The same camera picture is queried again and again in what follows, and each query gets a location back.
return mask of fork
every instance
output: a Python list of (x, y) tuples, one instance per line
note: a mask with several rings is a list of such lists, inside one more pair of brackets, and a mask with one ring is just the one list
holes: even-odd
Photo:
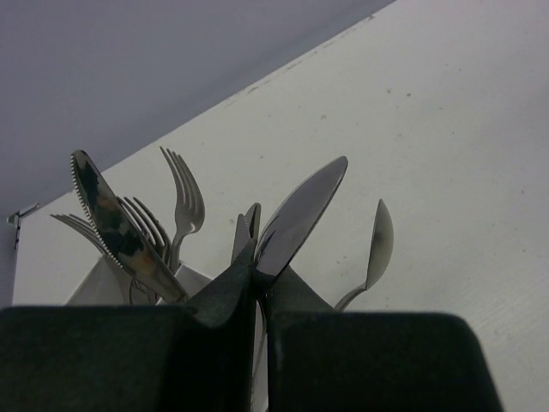
[[(122, 204), (124, 209), (128, 211), (130, 216), (134, 219), (134, 223), (141, 229), (145, 237), (149, 240), (156, 252), (161, 256), (162, 260), (167, 263), (170, 255), (171, 242), (166, 230), (162, 227), (160, 222), (156, 219), (150, 209), (139, 200), (137, 197), (133, 198), (136, 206), (129, 198), (118, 198), (118, 201)], [(91, 225), (76, 215), (51, 215), (53, 218), (65, 223), (67, 226), (72, 227), (87, 240), (89, 240), (101, 253), (109, 256), (108, 251), (101, 244), (99, 238), (95, 234)], [(137, 279), (132, 277), (130, 283), (129, 301), (133, 304), (133, 289), (145, 293), (148, 297), (149, 303), (154, 304), (158, 301), (158, 295), (149, 288), (142, 285)]]
[[(74, 229), (76, 232), (81, 234), (84, 238), (89, 240), (89, 242), (92, 245), (94, 245), (99, 252), (103, 253), (106, 256), (106, 263), (109, 266), (109, 269), (114, 274), (114, 276), (118, 279), (120, 288), (122, 289), (126, 288), (124, 281), (121, 281), (120, 279), (124, 279), (126, 276), (128, 276), (128, 274), (120, 266), (118, 266), (117, 263), (114, 262), (114, 260), (111, 259), (107, 250), (101, 244), (94, 230), (92, 229), (92, 227), (87, 221), (83, 220), (81, 217), (76, 215), (51, 215), (51, 217), (53, 217), (57, 221), (64, 223), (68, 227)], [(129, 303), (133, 305), (134, 299), (131, 291), (131, 286), (132, 286), (132, 283), (130, 283), (130, 290), (128, 292), (128, 296), (124, 297), (124, 303)], [(141, 290), (145, 295), (147, 295), (148, 302), (151, 305), (153, 305), (156, 302), (156, 300), (151, 300), (151, 296), (149, 296), (149, 294), (147, 294), (145, 290), (140, 288), (139, 285), (135, 285), (135, 287)]]
[(198, 232), (204, 223), (204, 199), (181, 155), (160, 147), (170, 170), (177, 191), (175, 205), (176, 233), (172, 241), (169, 268), (175, 273), (179, 267), (179, 250), (185, 236)]
[(130, 214), (130, 217), (136, 226), (145, 234), (145, 237), (156, 250), (162, 261), (164, 261), (165, 264), (168, 264), (172, 242), (164, 227), (153, 215), (153, 212), (151, 212), (137, 197), (134, 197), (133, 201), (128, 197), (124, 197), (124, 199), (118, 197), (118, 201)]

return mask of silverware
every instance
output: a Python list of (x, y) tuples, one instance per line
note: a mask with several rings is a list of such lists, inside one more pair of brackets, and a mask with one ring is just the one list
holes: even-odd
[[(246, 226), (248, 228), (248, 238), (246, 240), (246, 243), (249, 239), (257, 239), (259, 236), (259, 223), (261, 220), (261, 204), (254, 203), (251, 205), (251, 207), (246, 212), (246, 215), (244, 216), (244, 222), (246, 223)], [(254, 410), (254, 390), (257, 386), (257, 379), (259, 378), (259, 366), (261, 366), (261, 355), (263, 352), (263, 347), (265, 346), (265, 338), (267, 336), (267, 317), (265, 315), (265, 308), (263, 307), (263, 303), (261, 300), (259, 302), (259, 308), (261, 311), (261, 317), (262, 317), (262, 333), (261, 338), (259, 340), (259, 345), (257, 346), (257, 357), (254, 361), (254, 368), (251, 374), (251, 406), (250, 410)]]
[(256, 250), (258, 281), (270, 288), (290, 264), (322, 217), (345, 171), (342, 156), (311, 175), (273, 213), (263, 229)]
[[(112, 274), (117, 278), (119, 287), (121, 290), (126, 289), (126, 287), (129, 287), (129, 292), (127, 294), (123, 294), (124, 297), (124, 303), (129, 303), (130, 305), (133, 305), (134, 297), (131, 293), (131, 282), (130, 285), (127, 285), (126, 282), (124, 282), (124, 278), (128, 277), (128, 273), (126, 273), (125, 270), (120, 268), (118, 264), (111, 259), (109, 256), (108, 251), (103, 247), (97, 236), (95, 235), (94, 230), (89, 225), (87, 221), (84, 221), (80, 217), (76, 215), (51, 215), (54, 219), (64, 223), (71, 229), (75, 230), (79, 234), (81, 234), (84, 238), (89, 240), (89, 242), (95, 246), (95, 248), (102, 254), (106, 255), (106, 264), (109, 267), (109, 270), (112, 272)], [(140, 290), (143, 294), (147, 296), (148, 303), (153, 305), (155, 300), (151, 300), (149, 294), (147, 294), (147, 291), (140, 287), (140, 285), (135, 285), (135, 288)]]
[(134, 224), (141, 229), (164, 263), (168, 264), (172, 242), (166, 230), (143, 202), (137, 197), (133, 199), (134, 201), (132, 202), (128, 197), (124, 197), (124, 199), (118, 197), (118, 201), (129, 213)]
[(343, 296), (335, 305), (335, 310), (344, 311), (354, 298), (370, 289), (381, 278), (393, 253), (393, 244), (395, 242), (395, 233), (393, 231), (393, 222), (389, 210), (382, 199), (377, 204), (376, 217), (374, 219), (374, 229), (371, 235), (370, 257), (368, 260), (368, 270), (366, 271), (366, 280), (348, 294)]
[(246, 223), (250, 228), (250, 237), (252, 239), (259, 239), (259, 221), (261, 219), (261, 204), (254, 203), (248, 209), (244, 215)]
[(172, 241), (172, 253), (169, 264), (170, 269), (175, 273), (179, 267), (179, 250), (184, 237), (198, 232), (204, 223), (204, 199), (195, 177), (183, 158), (170, 149), (160, 147), (160, 150), (172, 171), (177, 191), (177, 202), (175, 205), (176, 233)]
[(234, 242), (232, 243), (231, 263), (234, 262), (239, 253), (248, 245), (250, 239), (250, 228), (248, 227), (248, 223), (246, 222), (244, 215), (239, 214), (234, 234)]
[(164, 300), (187, 300), (187, 293), (145, 236), (131, 222), (86, 152), (73, 152), (71, 172), (81, 206), (109, 256)]
[[(142, 230), (143, 234), (145, 234), (145, 237), (151, 243), (151, 246), (162, 257), (164, 262), (167, 263), (169, 259), (171, 241), (166, 233), (166, 230), (162, 227), (158, 219), (156, 219), (150, 209), (137, 197), (133, 197), (133, 202), (127, 197), (125, 197), (124, 199), (121, 199), (119, 197), (118, 201), (131, 215), (134, 224)], [(87, 221), (76, 215), (51, 215), (51, 217), (54, 217), (58, 221), (62, 221), (67, 226), (75, 229), (87, 240), (92, 242), (92, 244), (101, 253), (109, 257), (108, 251), (103, 247), (99, 238), (95, 235), (94, 230)], [(128, 292), (130, 304), (133, 304), (135, 300), (134, 289), (138, 289), (142, 293), (146, 294), (151, 305), (155, 304), (158, 300), (158, 295), (156, 295), (152, 290), (137, 281), (136, 278), (132, 278), (130, 283), (130, 289)]]

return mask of butter knife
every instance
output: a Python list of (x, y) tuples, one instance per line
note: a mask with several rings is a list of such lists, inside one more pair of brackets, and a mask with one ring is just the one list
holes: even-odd
[(290, 264), (337, 192), (345, 172), (342, 156), (299, 185), (273, 213), (256, 249), (258, 287), (266, 290)]

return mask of serrated edge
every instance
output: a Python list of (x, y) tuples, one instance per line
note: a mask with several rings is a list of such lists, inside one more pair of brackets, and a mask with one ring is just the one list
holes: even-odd
[(112, 254), (111, 250), (107, 247), (105, 241), (100, 235), (99, 230), (97, 229), (97, 226), (95, 225), (94, 219), (92, 219), (92, 214), (89, 211), (89, 207), (87, 206), (87, 203), (84, 201), (84, 198), (80, 192), (80, 186), (78, 185), (78, 178), (76, 177), (76, 159), (75, 156), (72, 154), (70, 156), (70, 174), (72, 175), (72, 185), (75, 188), (76, 196), (78, 197), (78, 201), (80, 202), (80, 206), (82, 207), (82, 210), (84, 211), (84, 215), (86, 215), (87, 221), (89, 222), (90, 226), (94, 230), (95, 236), (97, 236), (97, 239), (107, 252), (109, 258), (111, 258), (115, 264), (117, 264), (120, 268), (124, 268), (124, 266), (118, 261), (118, 259)]

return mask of spoon handle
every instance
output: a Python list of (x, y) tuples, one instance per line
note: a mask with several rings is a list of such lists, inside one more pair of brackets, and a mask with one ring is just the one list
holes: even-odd
[(351, 290), (348, 294), (343, 296), (337, 305), (334, 306), (334, 309), (337, 312), (343, 312), (347, 306), (361, 293), (365, 292), (366, 288), (364, 285), (357, 286), (355, 289)]

